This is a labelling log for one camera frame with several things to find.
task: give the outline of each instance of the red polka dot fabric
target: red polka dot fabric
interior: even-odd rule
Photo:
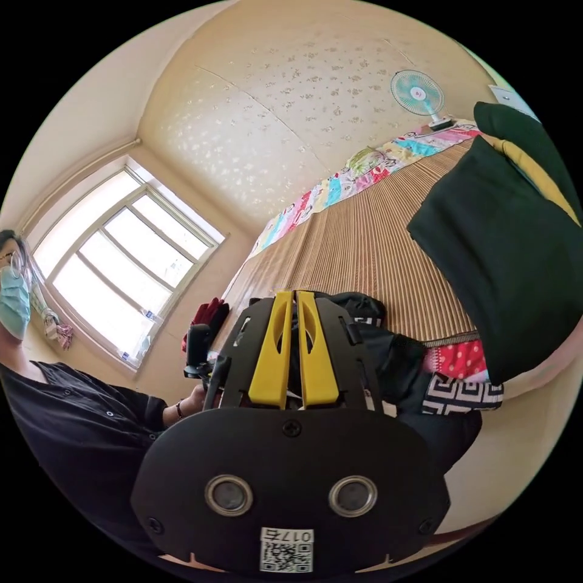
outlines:
[[[423,363],[428,372],[450,378],[468,378],[486,370],[481,340],[430,348]]]

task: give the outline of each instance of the face mask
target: face mask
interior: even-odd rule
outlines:
[[[30,322],[30,292],[22,275],[15,277],[10,267],[0,269],[0,324],[12,336],[24,340]]]

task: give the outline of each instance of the curtain rod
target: curtain rod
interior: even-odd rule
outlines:
[[[91,168],[91,166],[95,166],[102,162],[103,160],[107,160],[108,158],[115,156],[115,154],[121,152],[122,150],[133,148],[134,146],[139,146],[140,144],[141,138],[136,138],[135,140],[129,141],[128,143],[123,144],[122,146],[118,146],[117,148],[114,148],[113,150],[110,150],[109,152],[99,156],[99,158],[97,158],[96,160],[92,160],[88,164],[85,164],[81,169],[79,169],[75,174],[73,174],[73,176],[69,176],[67,180],[65,180],[63,183],[57,186],[57,188],[53,190],[53,193],[51,193],[51,195],[47,197],[47,200],[49,200],[55,192],[61,190],[61,188],[65,188],[70,182],[73,182],[80,174],[86,172],[89,168]]]
[[[82,168],[74,172],[71,176],[69,176],[66,180],[61,182],[56,188],[52,188],[51,192],[42,197],[40,203],[33,205],[33,208],[36,210],[26,218],[26,220],[20,225],[18,231],[20,233],[24,233],[30,227],[31,222],[35,220],[35,217],[38,216],[38,211],[41,210],[47,203],[49,203],[52,199],[55,198],[59,193],[65,191],[69,185],[72,188],[74,184],[78,181],[79,177],[82,177],[84,174],[87,173],[88,170],[94,167],[100,167],[101,163],[103,162],[110,162],[116,158],[116,154],[121,152],[128,152],[135,146],[139,146],[141,144],[141,138],[136,138],[135,140],[129,141],[121,146],[117,146],[112,150],[109,150],[105,154],[102,154],[98,158],[91,160],[91,162],[85,164]]]

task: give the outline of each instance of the hand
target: hand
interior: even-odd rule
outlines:
[[[217,396],[214,399],[213,407],[218,407],[221,398],[221,391],[218,391]],[[190,396],[186,397],[180,403],[180,410],[182,414],[187,417],[189,415],[194,415],[195,413],[200,413],[205,404],[206,393],[204,387],[198,384]]]

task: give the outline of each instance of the window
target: window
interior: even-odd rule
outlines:
[[[67,210],[33,258],[61,308],[108,352],[138,367],[224,237],[131,162]]]

